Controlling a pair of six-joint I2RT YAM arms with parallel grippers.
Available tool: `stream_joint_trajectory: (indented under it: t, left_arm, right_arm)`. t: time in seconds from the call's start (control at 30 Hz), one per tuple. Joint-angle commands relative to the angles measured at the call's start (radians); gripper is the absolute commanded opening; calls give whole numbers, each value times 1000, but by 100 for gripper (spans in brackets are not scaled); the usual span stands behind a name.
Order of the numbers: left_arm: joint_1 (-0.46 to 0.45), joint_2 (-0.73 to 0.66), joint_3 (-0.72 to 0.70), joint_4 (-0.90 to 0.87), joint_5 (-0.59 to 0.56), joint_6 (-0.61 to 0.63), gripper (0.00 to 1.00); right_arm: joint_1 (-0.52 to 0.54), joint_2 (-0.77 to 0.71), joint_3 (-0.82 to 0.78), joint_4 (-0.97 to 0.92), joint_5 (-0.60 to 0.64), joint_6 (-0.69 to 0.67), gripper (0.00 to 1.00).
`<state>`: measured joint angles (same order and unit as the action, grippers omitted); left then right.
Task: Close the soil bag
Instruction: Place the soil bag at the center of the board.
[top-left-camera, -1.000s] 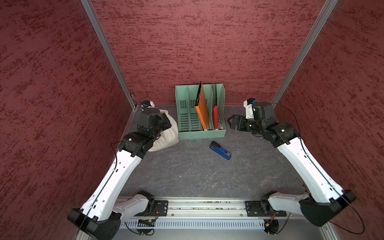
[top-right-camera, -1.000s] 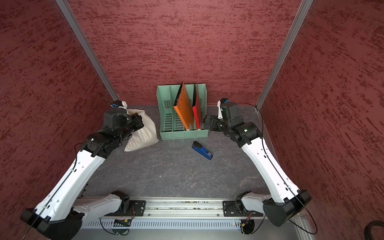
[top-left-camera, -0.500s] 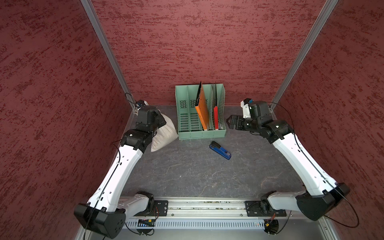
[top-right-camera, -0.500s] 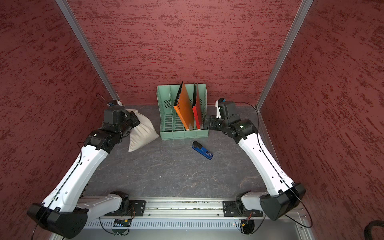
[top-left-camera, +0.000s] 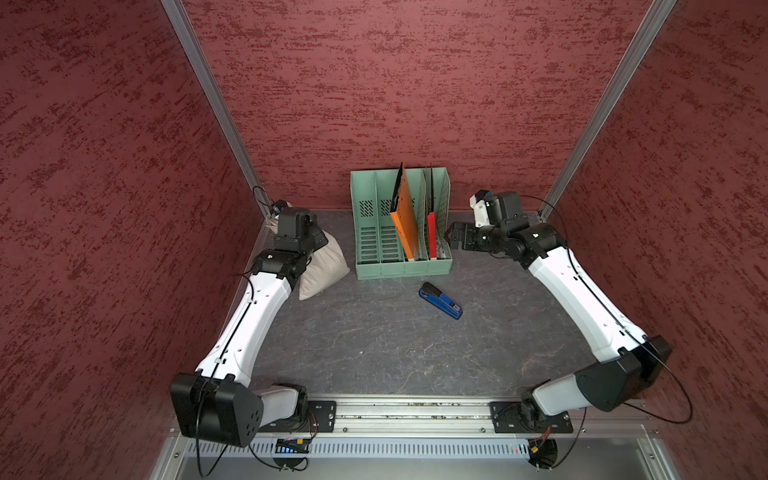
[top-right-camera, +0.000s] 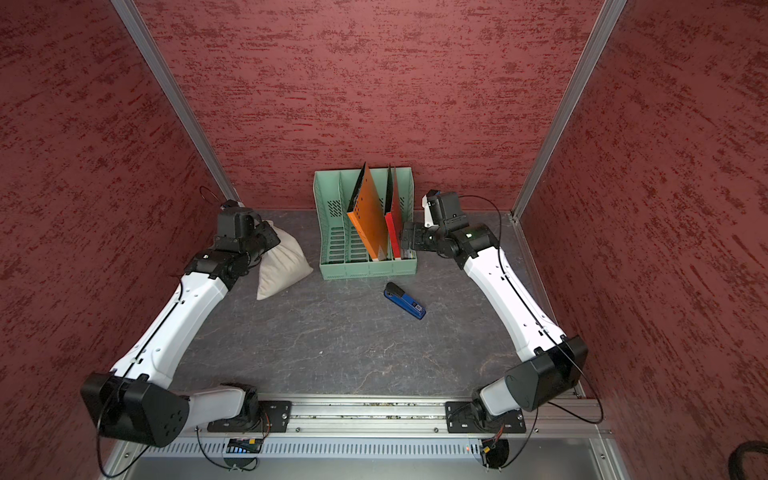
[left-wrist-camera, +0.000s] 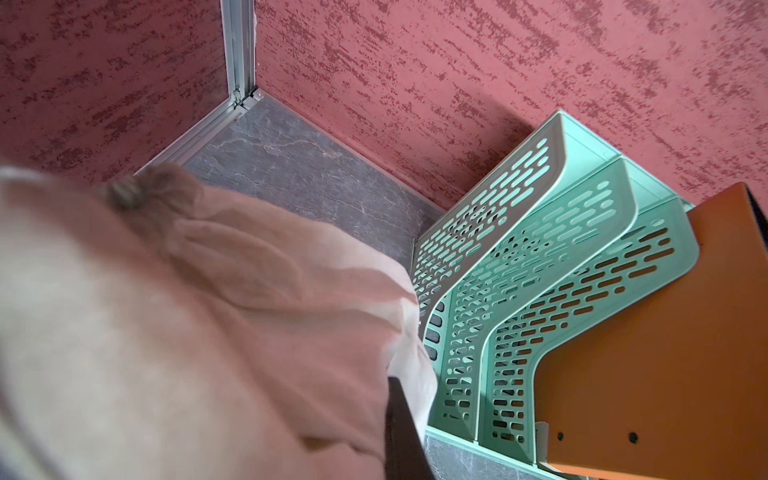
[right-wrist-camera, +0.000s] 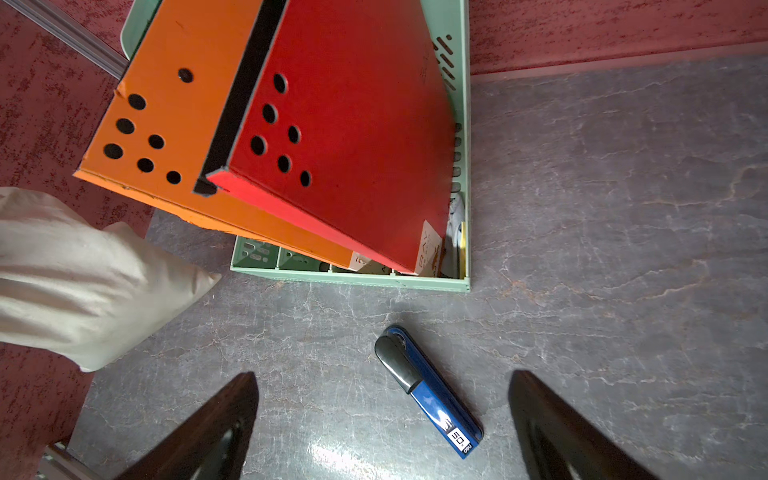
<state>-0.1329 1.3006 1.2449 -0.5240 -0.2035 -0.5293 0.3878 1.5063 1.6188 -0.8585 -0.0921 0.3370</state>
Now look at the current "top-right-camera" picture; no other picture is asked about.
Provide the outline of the beige cloth soil bag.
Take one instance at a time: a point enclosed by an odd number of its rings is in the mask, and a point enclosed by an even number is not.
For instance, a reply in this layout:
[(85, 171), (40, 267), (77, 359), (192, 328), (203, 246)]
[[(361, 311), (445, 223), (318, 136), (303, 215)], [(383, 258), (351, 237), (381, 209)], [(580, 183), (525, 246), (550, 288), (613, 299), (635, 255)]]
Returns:
[(265, 300), (305, 279), (313, 272), (298, 241), (286, 231), (268, 223), (280, 243), (267, 251), (259, 266), (257, 299)]

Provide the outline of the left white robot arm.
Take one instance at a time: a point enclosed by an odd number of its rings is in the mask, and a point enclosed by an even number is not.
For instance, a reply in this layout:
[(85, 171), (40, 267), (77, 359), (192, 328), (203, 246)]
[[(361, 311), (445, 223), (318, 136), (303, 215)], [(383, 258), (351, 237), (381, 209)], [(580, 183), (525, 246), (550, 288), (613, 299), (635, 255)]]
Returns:
[(211, 247), (185, 267), (176, 291), (136, 344), (107, 373), (93, 373), (81, 397), (100, 437), (165, 447), (184, 430), (222, 421), (261, 423), (255, 388), (240, 383), (191, 394), (171, 391), (195, 335), (238, 279), (280, 239), (254, 210), (227, 201)]

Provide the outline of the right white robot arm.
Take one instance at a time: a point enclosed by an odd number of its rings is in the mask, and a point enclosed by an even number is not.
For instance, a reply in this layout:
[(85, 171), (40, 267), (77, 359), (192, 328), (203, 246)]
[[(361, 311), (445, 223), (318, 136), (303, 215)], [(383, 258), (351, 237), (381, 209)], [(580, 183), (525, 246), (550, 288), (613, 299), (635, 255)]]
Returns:
[(506, 328), (520, 363), (473, 394), (475, 415), (494, 419), (512, 410), (534, 411), (580, 381), (588, 348), (544, 312), (515, 275), (500, 239), (472, 224), (455, 192), (429, 191), (424, 221), (408, 222), (401, 242), (456, 262), (482, 291)]

